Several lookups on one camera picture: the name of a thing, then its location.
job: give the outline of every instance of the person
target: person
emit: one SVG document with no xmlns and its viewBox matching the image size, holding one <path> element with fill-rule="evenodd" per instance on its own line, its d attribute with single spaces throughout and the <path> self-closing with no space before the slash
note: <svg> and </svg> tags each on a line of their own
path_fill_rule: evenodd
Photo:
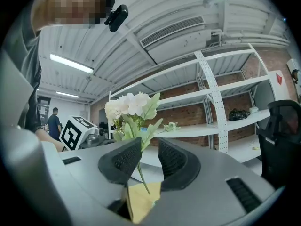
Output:
<svg viewBox="0 0 301 226">
<path fill-rule="evenodd" d="M 294 83 L 299 84 L 299 87 L 301 87 L 301 72 L 297 69 L 294 69 L 292 71 L 292 77 L 295 79 Z"/>
<path fill-rule="evenodd" d="M 53 108 L 53 114 L 48 118 L 48 129 L 49 129 L 49 135 L 57 140 L 60 141 L 60 133 L 62 131 L 62 127 L 60 124 L 60 119 L 57 117 L 58 114 L 58 108 Z"/>
<path fill-rule="evenodd" d="M 0 57 L 5 53 L 33 87 L 23 110 L 25 116 L 20 118 L 18 125 L 35 133 L 40 141 L 53 143 L 58 152 L 64 146 L 42 128 L 37 107 L 37 89 L 41 80 L 39 33 L 52 25 L 104 22 L 108 9 L 111 10 L 114 2 L 115 0 L 33 0 L 20 13 L 3 41 Z"/>
</svg>

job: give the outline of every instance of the white metal shelving unit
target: white metal shelving unit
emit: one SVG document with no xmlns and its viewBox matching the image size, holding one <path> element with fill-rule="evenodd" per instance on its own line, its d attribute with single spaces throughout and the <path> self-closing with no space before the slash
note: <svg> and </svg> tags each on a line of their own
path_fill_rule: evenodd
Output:
<svg viewBox="0 0 301 226">
<path fill-rule="evenodd" d="M 233 73 L 241 73 L 241 69 L 250 57 L 254 54 L 258 60 L 258 76 L 227 85 L 218 86 L 217 77 Z M 117 99 L 119 96 L 127 93 L 137 94 L 140 91 L 153 95 L 169 89 L 174 89 L 191 83 L 198 83 L 199 91 L 191 92 L 185 95 L 179 95 L 167 99 L 159 100 L 158 111 L 168 110 L 188 105 L 203 103 L 206 112 L 207 123 L 193 126 L 182 126 L 175 132 L 165 132 L 159 128 L 155 137 L 180 138 L 180 137 L 200 137 L 209 136 L 209 147 L 229 154 L 239 162 L 246 162 L 259 156 L 260 150 L 253 149 L 259 147 L 257 135 L 252 135 L 238 141 L 228 143 L 228 131 L 242 128 L 264 120 L 269 117 L 269 111 L 260 108 L 257 113 L 251 114 L 247 119 L 240 121 L 227 121 L 222 98 L 230 97 L 249 92 L 253 104 L 256 95 L 256 88 L 263 83 L 269 83 L 270 75 L 263 60 L 256 50 L 249 44 L 249 49 L 221 53 L 213 56 L 204 57 L 200 51 L 195 52 L 196 58 L 186 63 L 176 65 L 165 69 L 159 73 L 151 75 L 130 86 L 127 86 L 113 94 L 109 94 L 109 99 Z M 266 73 L 260 75 L 260 69 L 263 68 Z M 204 86 L 204 80 L 207 80 L 209 88 Z M 216 110 L 217 122 L 212 121 L 212 115 L 209 102 Z M 218 134 L 219 144 L 214 145 L 214 136 Z M 153 171 L 162 173 L 160 162 L 158 160 L 158 149 L 149 146 L 144 152 L 141 163 L 145 164 L 142 170 L 147 174 L 147 170 L 152 174 Z"/>
</svg>

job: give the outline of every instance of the red sign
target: red sign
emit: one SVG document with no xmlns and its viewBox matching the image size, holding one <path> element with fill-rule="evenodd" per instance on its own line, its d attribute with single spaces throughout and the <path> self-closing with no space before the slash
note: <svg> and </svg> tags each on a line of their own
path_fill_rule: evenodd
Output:
<svg viewBox="0 0 301 226">
<path fill-rule="evenodd" d="M 276 73 L 276 76 L 277 76 L 277 81 L 280 85 L 282 85 L 282 77 Z"/>
</svg>

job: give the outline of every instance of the black plastic bag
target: black plastic bag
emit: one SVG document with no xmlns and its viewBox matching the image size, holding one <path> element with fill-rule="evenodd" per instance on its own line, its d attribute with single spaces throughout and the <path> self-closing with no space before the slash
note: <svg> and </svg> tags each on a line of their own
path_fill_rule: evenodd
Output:
<svg viewBox="0 0 301 226">
<path fill-rule="evenodd" d="M 238 121 L 247 118 L 250 115 L 250 112 L 242 110 L 239 111 L 236 108 L 234 108 L 229 113 L 229 121 Z"/>
</svg>

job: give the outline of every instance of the white corrugated ceiling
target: white corrugated ceiling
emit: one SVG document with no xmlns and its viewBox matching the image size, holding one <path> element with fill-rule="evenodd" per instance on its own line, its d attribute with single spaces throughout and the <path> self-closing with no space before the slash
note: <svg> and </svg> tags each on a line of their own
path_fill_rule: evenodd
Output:
<svg viewBox="0 0 301 226">
<path fill-rule="evenodd" d="M 230 44 L 238 43 L 239 38 L 229 40 L 229 34 L 284 37 L 287 27 L 269 0 L 212 0 L 210 8 L 205 8 L 203 2 L 204 0 L 116 0 L 114 8 L 126 4 L 129 16 L 115 33 L 110 32 L 105 25 L 95 25 L 93 28 L 77 25 L 43 29 L 39 47 L 42 66 L 39 94 L 56 97 L 55 92 L 61 91 L 79 96 L 78 99 L 68 97 L 70 100 L 91 103 L 108 95 L 110 90 L 114 91 L 159 69 L 174 58 L 208 47 L 213 30 L 224 32 L 224 42 Z M 139 41 L 151 33 L 196 16 L 202 16 L 205 25 L 177 32 L 142 48 Z M 195 36 L 198 31 L 200 35 L 204 34 L 200 38 Z M 94 72 L 90 75 L 53 62 L 50 60 L 50 53 L 90 66 L 94 68 Z"/>
</svg>

